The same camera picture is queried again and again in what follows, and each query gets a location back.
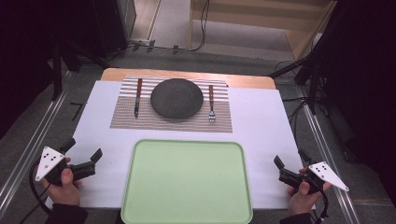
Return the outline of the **wooden table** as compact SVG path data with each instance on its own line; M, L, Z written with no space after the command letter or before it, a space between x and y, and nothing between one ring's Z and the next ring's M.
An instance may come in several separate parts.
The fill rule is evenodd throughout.
M178 77L178 78L193 78L205 80L223 80L229 87L232 88L251 88L251 89L266 89L275 90L276 85L270 77L255 77L229 74L215 74L215 73L196 73L185 71L168 71L156 69L121 69L121 68L107 68L101 79L105 81L123 81L126 75L134 76L150 76L150 77Z

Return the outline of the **striped woven placemat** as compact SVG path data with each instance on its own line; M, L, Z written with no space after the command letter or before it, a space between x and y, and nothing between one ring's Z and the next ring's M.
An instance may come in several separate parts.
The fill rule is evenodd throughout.
M143 79L138 118L134 117L134 103L137 80ZM126 75L121 82L110 129L156 130L200 133L231 133L232 116L229 103L228 85L223 80L193 79L202 91L204 102L201 109L186 119L168 119L159 115L151 106L153 89L167 77L134 77ZM209 122L209 85L213 85L215 122Z

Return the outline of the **white table cover sheet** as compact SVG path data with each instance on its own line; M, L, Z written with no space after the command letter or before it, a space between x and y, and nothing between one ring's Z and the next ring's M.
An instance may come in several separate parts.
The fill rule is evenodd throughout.
M141 139L236 142L244 149L252 207L285 209L287 186L278 180L274 157L293 172L303 167L279 91L228 89L231 133L168 132L112 129L110 122L121 84L97 81L66 153L73 163L87 161L97 150L103 157L96 174L82 180L80 205L86 208L120 208L134 145Z

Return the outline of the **light wooden shelf unit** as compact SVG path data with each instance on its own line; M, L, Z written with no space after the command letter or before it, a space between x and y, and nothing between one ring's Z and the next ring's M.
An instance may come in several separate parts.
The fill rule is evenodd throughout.
M192 22L208 10L209 21L282 29L291 52L300 60L310 43L323 32L337 0L189 0L188 48L191 49Z

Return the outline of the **light green tray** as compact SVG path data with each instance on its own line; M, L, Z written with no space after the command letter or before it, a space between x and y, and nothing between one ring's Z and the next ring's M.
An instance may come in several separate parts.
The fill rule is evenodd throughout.
M139 141L120 216L125 224L248 224L253 211L242 147Z

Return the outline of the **black cabinet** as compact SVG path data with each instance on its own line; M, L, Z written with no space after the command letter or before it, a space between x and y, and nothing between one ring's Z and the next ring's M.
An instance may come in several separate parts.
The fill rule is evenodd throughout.
M104 53L109 54L126 49L136 20L134 0L92 1Z

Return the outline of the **metal floor rail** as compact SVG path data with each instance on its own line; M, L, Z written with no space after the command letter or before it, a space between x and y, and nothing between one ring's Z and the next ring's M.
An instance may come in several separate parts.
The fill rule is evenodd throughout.
M318 116L313 114L308 105L304 107L304 113L310 125L312 134L314 135L315 141L317 142L318 152L320 153L321 158L330 165L337 175L340 175L326 138L319 125ZM338 204L340 205L346 224L361 224L349 193L337 187L333 187L333 192L337 198Z
M67 90L54 100L43 91L0 140L0 220L56 117Z

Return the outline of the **person's right hand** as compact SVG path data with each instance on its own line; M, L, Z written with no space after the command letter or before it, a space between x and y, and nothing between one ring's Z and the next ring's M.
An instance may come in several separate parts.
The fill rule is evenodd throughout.
M299 188L288 187L287 193L290 196L288 211L290 216L308 214L313 206L322 197L320 192L309 194L310 185L302 182Z

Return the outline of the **brown-handled fork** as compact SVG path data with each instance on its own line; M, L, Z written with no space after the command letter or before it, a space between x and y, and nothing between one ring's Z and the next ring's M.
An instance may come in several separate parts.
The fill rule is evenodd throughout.
M214 112L214 92L213 92L213 85L209 85L209 104L210 104L210 111L208 114L209 122L215 122L216 114Z

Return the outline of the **brown-handled knife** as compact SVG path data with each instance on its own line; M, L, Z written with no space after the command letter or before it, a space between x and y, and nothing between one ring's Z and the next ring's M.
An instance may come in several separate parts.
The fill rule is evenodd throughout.
M137 80L137 87L136 87L136 95L135 95L135 103L134 103L134 117L137 119L139 114L139 106L140 106L140 96L141 96L141 89L142 89L143 79L139 78Z

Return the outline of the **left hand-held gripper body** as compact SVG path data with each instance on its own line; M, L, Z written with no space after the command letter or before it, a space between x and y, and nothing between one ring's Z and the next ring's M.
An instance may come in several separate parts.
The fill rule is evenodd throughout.
M51 147L44 147L36 170L35 181L46 179L52 185L60 187L62 171L66 168L72 171L73 180L78 181L95 174L95 161L77 165L68 164L63 153Z

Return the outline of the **black tripod stand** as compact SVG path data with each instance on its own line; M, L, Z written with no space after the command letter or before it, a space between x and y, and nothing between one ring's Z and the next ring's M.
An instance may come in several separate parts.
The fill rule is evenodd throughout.
M328 41L329 36L332 33L332 30L333 30L333 23L332 21L329 21L326 28L324 29L321 38L318 40L317 44L305 57L269 75L270 78L280 77L288 73L289 71L300 67L300 70L296 75L294 82L296 85L301 86L304 85L309 78L311 78L309 93L305 101L313 115L316 114L315 98L316 98L316 89L318 86L318 79L319 79L319 68L321 64L320 53L322 52L325 43Z

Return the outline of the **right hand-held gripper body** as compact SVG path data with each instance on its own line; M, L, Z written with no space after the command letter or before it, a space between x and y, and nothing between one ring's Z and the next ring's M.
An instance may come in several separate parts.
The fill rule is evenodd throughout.
M349 187L325 161L309 165L304 173L294 173L284 167L279 170L278 179L295 189L299 188L302 182L307 182L310 185L309 194L324 190L325 183L330 183L341 190L349 191Z

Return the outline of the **dark grey round plate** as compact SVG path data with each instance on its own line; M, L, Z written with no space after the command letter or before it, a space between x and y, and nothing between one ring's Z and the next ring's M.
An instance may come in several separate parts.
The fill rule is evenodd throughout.
M204 96L192 81L170 78L159 83L150 95L153 109L168 119L186 119L202 107Z

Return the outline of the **black metal stand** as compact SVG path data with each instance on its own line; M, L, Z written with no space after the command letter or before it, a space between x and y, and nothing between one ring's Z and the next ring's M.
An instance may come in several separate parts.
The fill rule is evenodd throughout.
M52 44L52 71L53 71L53 94L52 101L57 100L62 91L63 91L63 78L62 78L62 63L61 60L64 60L67 68L70 71L78 72L81 63L77 57L77 54L82 54L93 63L96 63L103 69L107 69L110 65L104 61L102 61L99 57L95 56L93 53L89 52L87 49L84 49L82 46L77 43L67 40L67 39L57 39Z

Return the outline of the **person's left hand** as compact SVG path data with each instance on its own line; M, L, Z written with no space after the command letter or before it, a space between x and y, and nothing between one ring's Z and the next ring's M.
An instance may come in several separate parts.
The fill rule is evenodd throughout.
M80 206L79 188L82 185L81 180L74 180L74 174L69 168L61 172L62 185L51 185L45 178L41 180L43 187L47 190L53 203Z

